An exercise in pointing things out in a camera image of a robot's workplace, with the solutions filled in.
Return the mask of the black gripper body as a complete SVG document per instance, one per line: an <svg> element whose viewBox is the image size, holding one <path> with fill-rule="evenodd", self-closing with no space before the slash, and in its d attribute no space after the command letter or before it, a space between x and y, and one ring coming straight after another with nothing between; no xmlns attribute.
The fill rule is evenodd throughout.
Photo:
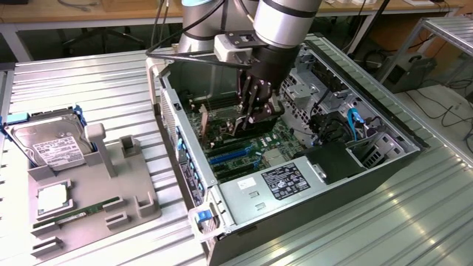
<svg viewBox="0 0 473 266"><path fill-rule="evenodd" d="M279 86L293 67L301 45L291 48L278 48L271 45L255 47L251 50L251 63L246 74Z"/></svg>

